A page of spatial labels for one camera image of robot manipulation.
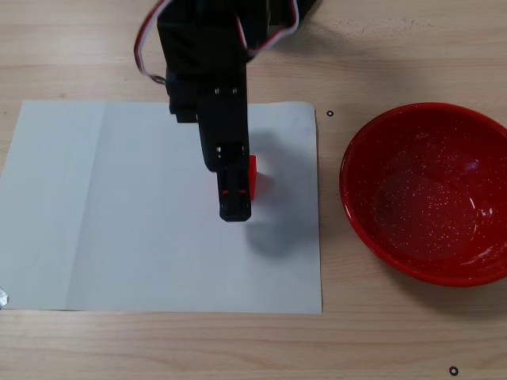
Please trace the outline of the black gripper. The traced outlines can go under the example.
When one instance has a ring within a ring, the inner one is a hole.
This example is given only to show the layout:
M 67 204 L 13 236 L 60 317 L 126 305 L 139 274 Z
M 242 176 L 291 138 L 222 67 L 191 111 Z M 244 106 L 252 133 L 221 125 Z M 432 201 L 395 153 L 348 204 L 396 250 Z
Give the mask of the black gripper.
M 170 113 L 179 123 L 198 120 L 204 163 L 217 176 L 219 216 L 245 222 L 251 216 L 247 100 L 243 93 L 227 94 L 246 87 L 235 15 L 164 11 L 157 27 Z

